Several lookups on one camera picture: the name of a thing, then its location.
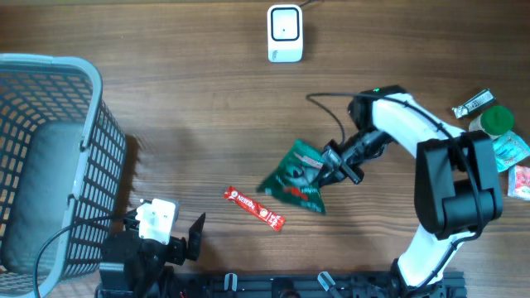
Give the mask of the green 3M gloves pack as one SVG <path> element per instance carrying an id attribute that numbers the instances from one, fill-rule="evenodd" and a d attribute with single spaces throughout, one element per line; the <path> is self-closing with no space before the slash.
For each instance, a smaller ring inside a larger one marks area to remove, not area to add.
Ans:
<path id="1" fill-rule="evenodd" d="M 325 205 L 318 182 L 322 166 L 320 151 L 302 140 L 296 140 L 277 168 L 256 191 L 271 195 L 283 203 L 324 214 Z"/>

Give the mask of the red Nescafe stick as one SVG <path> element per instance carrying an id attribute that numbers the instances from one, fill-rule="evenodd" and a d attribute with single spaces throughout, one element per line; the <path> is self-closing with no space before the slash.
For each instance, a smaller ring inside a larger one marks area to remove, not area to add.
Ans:
<path id="1" fill-rule="evenodd" d="M 241 209 L 244 209 L 256 218 L 260 219 L 276 232 L 280 232 L 286 222 L 284 217 L 272 212 L 270 209 L 240 192 L 232 185 L 224 192 L 224 198 L 228 201 L 234 202 Z"/>

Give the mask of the teal wipes packet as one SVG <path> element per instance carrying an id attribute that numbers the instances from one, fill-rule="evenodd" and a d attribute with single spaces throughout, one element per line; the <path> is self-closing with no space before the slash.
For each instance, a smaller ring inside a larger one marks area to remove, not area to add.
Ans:
<path id="1" fill-rule="evenodd" d="M 506 171 L 529 157 L 529 146 L 512 131 L 496 138 L 493 141 L 493 149 L 498 172 Z"/>

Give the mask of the green lid jar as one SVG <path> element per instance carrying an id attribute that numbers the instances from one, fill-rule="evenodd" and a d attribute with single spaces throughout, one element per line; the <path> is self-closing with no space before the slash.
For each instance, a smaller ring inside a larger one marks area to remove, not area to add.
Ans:
<path id="1" fill-rule="evenodd" d="M 493 106 L 475 118 L 470 123 L 469 130 L 483 131 L 491 138 L 497 138 L 511 130 L 513 126 L 512 112 L 504 106 Z"/>

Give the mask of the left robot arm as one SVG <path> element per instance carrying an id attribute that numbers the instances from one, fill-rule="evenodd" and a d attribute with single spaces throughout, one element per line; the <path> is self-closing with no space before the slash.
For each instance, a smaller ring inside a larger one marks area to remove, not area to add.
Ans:
<path id="1" fill-rule="evenodd" d="M 189 297 L 190 292 L 172 266 L 198 259 L 206 215 L 190 227 L 188 238 L 170 237 L 168 244 L 142 238 L 136 215 L 135 209 L 127 212 L 123 218 L 125 229 L 103 243 L 95 298 Z"/>

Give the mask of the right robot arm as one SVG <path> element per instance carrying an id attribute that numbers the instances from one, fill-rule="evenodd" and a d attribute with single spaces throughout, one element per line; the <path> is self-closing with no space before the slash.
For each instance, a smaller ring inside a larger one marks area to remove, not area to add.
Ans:
<path id="1" fill-rule="evenodd" d="M 458 249 L 478 239 L 503 211 L 492 141 L 444 123 L 398 85 L 351 94 L 357 133 L 330 141 L 316 177 L 321 185 L 364 178 L 361 165 L 395 142 L 416 161 L 414 208 L 420 223 L 408 249 L 387 272 L 352 274 L 340 289 L 327 272 L 318 281 L 333 297 L 465 297 L 465 278 L 446 272 Z"/>

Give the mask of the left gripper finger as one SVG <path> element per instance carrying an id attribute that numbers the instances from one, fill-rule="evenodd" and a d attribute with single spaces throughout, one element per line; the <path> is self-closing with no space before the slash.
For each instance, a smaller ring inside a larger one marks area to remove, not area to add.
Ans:
<path id="1" fill-rule="evenodd" d="M 203 213 L 190 227 L 186 249 L 186 258 L 196 261 L 201 250 L 202 233 L 205 224 L 206 213 Z"/>
<path id="2" fill-rule="evenodd" d="M 139 225 L 139 221 L 136 219 L 137 216 L 137 210 L 133 209 L 131 211 L 128 211 L 123 216 L 123 225 L 125 228 L 137 228 Z"/>

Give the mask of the small green white box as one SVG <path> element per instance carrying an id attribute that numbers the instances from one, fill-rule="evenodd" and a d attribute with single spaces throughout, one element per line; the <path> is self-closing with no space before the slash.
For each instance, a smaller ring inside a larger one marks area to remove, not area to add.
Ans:
<path id="1" fill-rule="evenodd" d="M 473 112 L 488 106 L 496 100 L 490 89 L 483 89 L 465 103 L 453 107 L 451 110 L 457 119 L 471 115 Z"/>

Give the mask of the red white small packet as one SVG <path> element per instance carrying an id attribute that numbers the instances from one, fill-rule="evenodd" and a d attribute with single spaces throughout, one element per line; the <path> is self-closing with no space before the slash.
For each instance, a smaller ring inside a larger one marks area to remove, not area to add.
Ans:
<path id="1" fill-rule="evenodd" d="M 508 196 L 530 200 L 530 171 L 525 166 L 514 166 L 508 172 Z"/>

